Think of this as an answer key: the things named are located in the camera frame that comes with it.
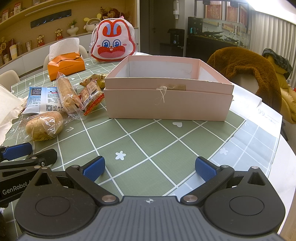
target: metal screw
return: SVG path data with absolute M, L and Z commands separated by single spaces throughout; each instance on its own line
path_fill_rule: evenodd
M 196 202 L 198 200 L 197 196 L 195 195 L 186 195 L 183 197 L 185 202 Z
M 104 202 L 114 202 L 116 200 L 116 197 L 114 195 L 105 195 L 102 197 L 102 200 Z

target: yellow armchair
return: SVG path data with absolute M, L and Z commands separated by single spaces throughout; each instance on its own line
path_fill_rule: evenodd
M 264 55 L 264 57 L 272 63 L 276 71 L 282 97 L 280 114 L 286 121 L 296 124 L 296 92 L 287 84 L 285 76 L 288 71 L 276 64 L 272 54 Z

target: vase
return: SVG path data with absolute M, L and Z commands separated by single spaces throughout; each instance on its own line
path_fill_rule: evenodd
M 75 36 L 78 30 L 79 30 L 78 27 L 74 27 L 74 25 L 72 25 L 71 28 L 67 29 L 67 33 L 70 36 Z

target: paper towel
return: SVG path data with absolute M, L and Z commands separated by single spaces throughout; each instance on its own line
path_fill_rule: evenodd
M 18 117 L 24 101 L 15 97 L 0 85 L 0 145 L 5 140 L 6 133 L 12 127 L 12 120 Z
M 79 38 L 63 39 L 49 47 L 49 61 L 65 53 L 79 53 Z

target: packaged bread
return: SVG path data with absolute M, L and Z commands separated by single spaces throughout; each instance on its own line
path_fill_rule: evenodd
M 58 111 L 34 115 L 25 120 L 25 122 L 27 139 L 31 139 L 31 141 L 53 139 L 64 127 L 64 118 Z
M 95 80 L 98 83 L 98 86 L 103 89 L 105 88 L 105 77 L 107 74 L 93 74 L 87 77 L 85 80 L 80 82 L 80 85 L 86 87 L 92 80 Z
M 62 73 L 59 73 L 59 77 L 57 78 L 57 90 L 61 104 L 67 114 L 83 115 L 83 104 L 68 78 Z
M 88 115 L 105 98 L 95 80 L 91 80 L 79 96 L 84 107 L 84 115 Z

